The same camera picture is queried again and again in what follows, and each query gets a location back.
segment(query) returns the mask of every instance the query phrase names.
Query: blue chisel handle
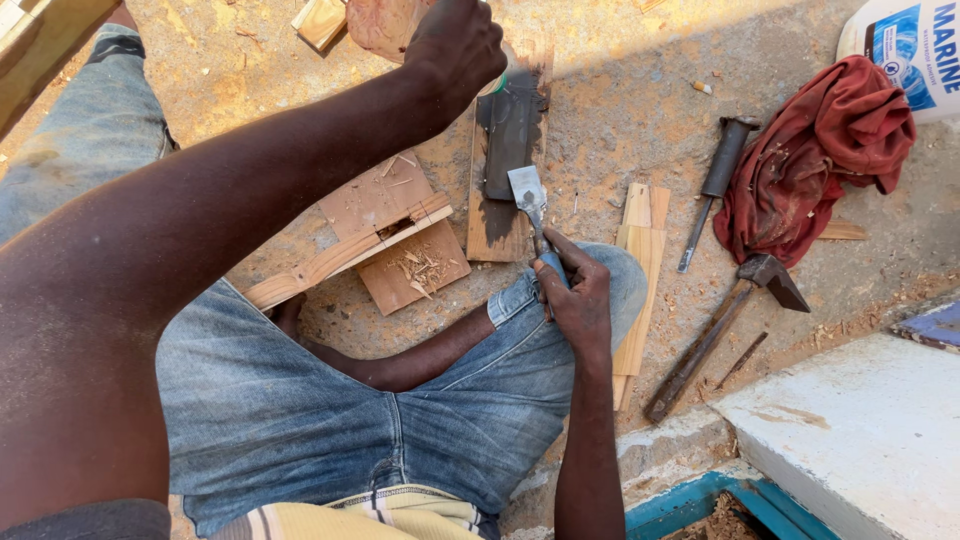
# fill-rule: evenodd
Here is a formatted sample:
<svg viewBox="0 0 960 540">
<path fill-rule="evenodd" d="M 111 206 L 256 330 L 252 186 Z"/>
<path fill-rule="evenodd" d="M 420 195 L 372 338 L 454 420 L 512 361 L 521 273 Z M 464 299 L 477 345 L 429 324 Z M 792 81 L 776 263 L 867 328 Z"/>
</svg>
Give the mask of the blue chisel handle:
<svg viewBox="0 0 960 540">
<path fill-rule="evenodd" d="M 548 251 L 542 253 L 539 259 L 553 266 L 553 269 L 557 271 L 557 275 L 560 276 L 560 281 L 564 283 L 564 287 L 570 288 L 570 282 L 566 280 L 566 272 L 564 271 L 564 266 L 560 264 L 560 256 L 557 255 L 557 252 Z"/>
</svg>

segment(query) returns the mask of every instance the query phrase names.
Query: cigarette butt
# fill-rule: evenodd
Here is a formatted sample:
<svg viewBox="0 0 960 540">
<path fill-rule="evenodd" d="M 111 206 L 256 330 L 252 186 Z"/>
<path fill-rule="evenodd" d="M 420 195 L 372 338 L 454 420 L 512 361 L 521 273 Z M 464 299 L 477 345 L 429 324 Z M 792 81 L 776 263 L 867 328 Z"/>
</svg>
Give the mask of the cigarette butt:
<svg viewBox="0 0 960 540">
<path fill-rule="evenodd" d="M 693 87 L 704 92 L 705 94 L 713 93 L 713 88 L 711 88 L 710 85 L 708 85 L 707 83 L 704 83 L 703 81 L 697 81 L 693 83 Z"/>
</svg>

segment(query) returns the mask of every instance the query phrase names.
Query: glue bottle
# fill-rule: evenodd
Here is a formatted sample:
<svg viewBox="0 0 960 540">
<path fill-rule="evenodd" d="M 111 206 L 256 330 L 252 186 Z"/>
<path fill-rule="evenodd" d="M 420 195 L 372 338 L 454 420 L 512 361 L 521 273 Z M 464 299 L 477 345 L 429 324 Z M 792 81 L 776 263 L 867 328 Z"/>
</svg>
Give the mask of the glue bottle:
<svg viewBox="0 0 960 540">
<path fill-rule="evenodd" d="M 870 0 L 843 29 L 837 60 L 863 55 L 906 91 L 918 124 L 960 117 L 956 0 Z"/>
</svg>

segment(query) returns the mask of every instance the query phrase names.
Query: hammer head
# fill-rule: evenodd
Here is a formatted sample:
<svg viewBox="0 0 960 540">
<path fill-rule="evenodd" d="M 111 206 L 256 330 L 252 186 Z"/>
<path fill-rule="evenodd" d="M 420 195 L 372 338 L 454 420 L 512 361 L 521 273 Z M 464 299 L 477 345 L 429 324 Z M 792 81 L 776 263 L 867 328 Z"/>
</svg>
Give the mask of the hammer head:
<svg viewBox="0 0 960 540">
<path fill-rule="evenodd" d="M 754 253 L 740 265 L 736 276 L 741 280 L 750 280 L 761 287 L 767 287 L 780 305 L 794 311 L 810 312 L 804 296 L 797 285 L 786 273 L 783 263 L 766 253 Z"/>
</svg>

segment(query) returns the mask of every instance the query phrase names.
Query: jeans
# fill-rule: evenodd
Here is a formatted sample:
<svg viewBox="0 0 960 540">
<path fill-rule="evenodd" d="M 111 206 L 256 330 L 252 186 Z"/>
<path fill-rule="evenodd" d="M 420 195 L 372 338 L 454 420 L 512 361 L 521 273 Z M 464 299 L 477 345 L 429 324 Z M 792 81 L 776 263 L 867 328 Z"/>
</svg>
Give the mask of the jeans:
<svg viewBox="0 0 960 540">
<path fill-rule="evenodd" d="M 73 197 L 172 149 L 139 35 L 107 24 L 93 55 L 0 183 L 0 243 Z M 646 296 L 636 260 L 580 244 L 611 270 L 612 349 Z M 564 428 L 573 353 L 543 321 L 532 270 L 490 297 L 496 331 L 402 393 L 351 379 L 274 326 L 225 279 L 169 324 L 156 376 L 170 491 L 208 536 L 267 503 L 330 503 L 402 483 L 502 510 Z"/>
</svg>

